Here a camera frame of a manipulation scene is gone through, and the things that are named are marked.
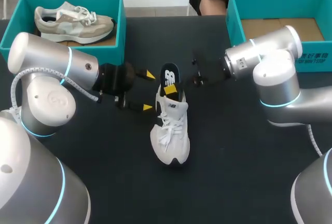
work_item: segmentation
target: beige sneaker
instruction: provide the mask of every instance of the beige sneaker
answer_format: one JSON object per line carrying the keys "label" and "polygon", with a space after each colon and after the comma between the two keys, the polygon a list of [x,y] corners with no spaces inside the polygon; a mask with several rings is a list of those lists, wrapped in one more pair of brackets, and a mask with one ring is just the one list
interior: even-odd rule
{"label": "beige sneaker", "polygon": [[96,15],[81,6],[63,3],[58,9],[35,9],[35,23],[41,37],[51,41],[76,41],[92,44],[108,38],[115,21]]}

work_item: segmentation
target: teal box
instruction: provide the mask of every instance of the teal box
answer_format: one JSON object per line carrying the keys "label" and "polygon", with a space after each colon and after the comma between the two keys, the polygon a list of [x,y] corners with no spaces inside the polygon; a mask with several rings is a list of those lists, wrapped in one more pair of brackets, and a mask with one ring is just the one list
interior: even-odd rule
{"label": "teal box", "polygon": [[231,45],[246,41],[241,20],[291,18],[314,18],[325,40],[302,42],[296,70],[331,72],[332,0],[229,0],[226,23]]}
{"label": "teal box", "polygon": [[126,43],[126,13],[123,0],[19,0],[0,43],[0,51],[5,60],[8,60],[10,46],[17,34],[20,32],[35,32],[34,13],[37,6],[56,9],[65,1],[74,6],[85,7],[89,11],[96,12],[97,15],[112,17],[117,23],[117,36],[114,46],[80,46],[72,48],[97,57],[100,64],[122,64],[125,57]]}

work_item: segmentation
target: shoe tongue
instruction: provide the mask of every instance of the shoe tongue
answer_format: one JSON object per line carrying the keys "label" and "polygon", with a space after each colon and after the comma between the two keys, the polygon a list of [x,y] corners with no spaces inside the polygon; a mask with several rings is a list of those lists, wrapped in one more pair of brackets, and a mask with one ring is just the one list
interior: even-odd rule
{"label": "shoe tongue", "polygon": [[59,9],[63,9],[63,10],[74,10],[75,6],[68,3],[67,1],[65,1],[60,7]]}
{"label": "shoe tongue", "polygon": [[67,15],[75,19],[83,19],[86,17],[84,14],[79,14],[78,12],[72,10],[60,9],[57,11],[57,19],[61,18],[62,15]]}
{"label": "shoe tongue", "polygon": [[166,96],[163,97],[164,101],[164,111],[167,115],[175,120],[180,120],[183,114],[188,109],[188,103],[186,102],[178,102],[172,99],[167,98]]}

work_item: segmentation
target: shoe box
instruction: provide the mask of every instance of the shoe box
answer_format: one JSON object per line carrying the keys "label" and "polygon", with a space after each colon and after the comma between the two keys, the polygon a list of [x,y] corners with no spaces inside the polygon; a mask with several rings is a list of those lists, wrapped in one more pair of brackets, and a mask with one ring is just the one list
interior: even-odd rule
{"label": "shoe box", "polygon": [[332,71],[332,0],[229,0],[231,45],[292,26],[302,41],[297,72]]}
{"label": "shoe box", "polygon": [[65,1],[85,7],[97,15],[113,18],[116,21],[116,31],[110,39],[92,45],[81,45],[73,41],[64,41],[61,44],[97,57],[100,64],[122,64],[126,43],[126,12],[123,0],[19,0],[0,43],[0,52],[4,59],[8,60],[11,44],[17,34],[20,32],[37,34],[34,21],[36,7],[56,9]]}

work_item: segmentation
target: cardboard bottom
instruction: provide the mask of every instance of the cardboard bottom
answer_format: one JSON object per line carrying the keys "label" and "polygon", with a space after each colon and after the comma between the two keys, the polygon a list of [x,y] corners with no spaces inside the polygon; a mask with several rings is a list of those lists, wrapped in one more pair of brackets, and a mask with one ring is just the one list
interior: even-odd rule
{"label": "cardboard bottom", "polygon": [[243,19],[241,23],[247,40],[290,25],[297,31],[301,41],[324,41],[314,18]]}

